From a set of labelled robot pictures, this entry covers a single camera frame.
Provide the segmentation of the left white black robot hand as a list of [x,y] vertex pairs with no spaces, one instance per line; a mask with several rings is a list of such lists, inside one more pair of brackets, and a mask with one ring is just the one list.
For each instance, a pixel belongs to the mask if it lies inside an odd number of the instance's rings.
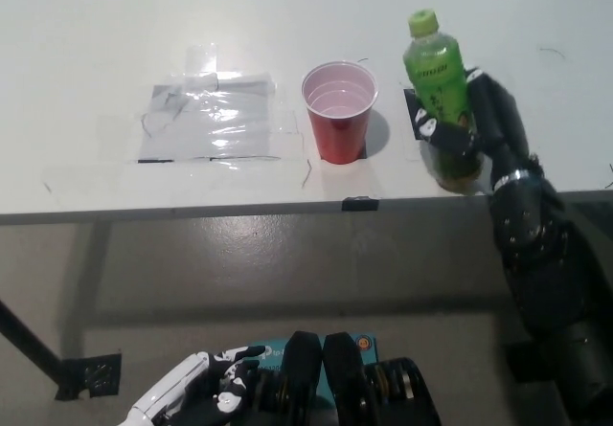
[[193,353],[129,409],[124,425],[227,425],[245,410],[264,346]]

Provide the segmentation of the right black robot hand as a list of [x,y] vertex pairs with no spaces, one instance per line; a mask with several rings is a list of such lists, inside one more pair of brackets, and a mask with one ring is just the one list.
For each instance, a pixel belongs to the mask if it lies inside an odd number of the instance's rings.
[[415,138],[456,163],[489,158],[493,191],[516,180],[542,180],[542,166],[531,156],[513,95],[479,68],[466,69],[465,78],[473,126],[439,120],[414,90],[404,92]]

